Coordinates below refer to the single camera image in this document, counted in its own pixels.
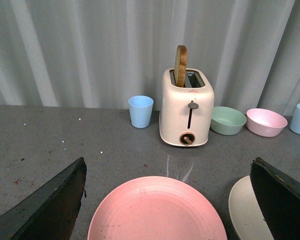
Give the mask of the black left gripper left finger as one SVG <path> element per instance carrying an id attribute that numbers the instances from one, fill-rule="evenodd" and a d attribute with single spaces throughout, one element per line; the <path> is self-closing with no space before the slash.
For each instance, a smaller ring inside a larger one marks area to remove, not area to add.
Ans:
<path id="1" fill-rule="evenodd" d="M 68 240 L 85 194 L 87 165 L 78 158 L 0 215 L 0 240 Z"/>

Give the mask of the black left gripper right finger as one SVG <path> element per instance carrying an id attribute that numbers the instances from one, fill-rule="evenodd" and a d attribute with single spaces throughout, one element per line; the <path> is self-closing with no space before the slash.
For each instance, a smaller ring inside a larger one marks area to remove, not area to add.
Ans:
<path id="1" fill-rule="evenodd" d="M 256 158 L 250 180 L 263 218 L 275 240 L 300 240 L 300 182 Z"/>

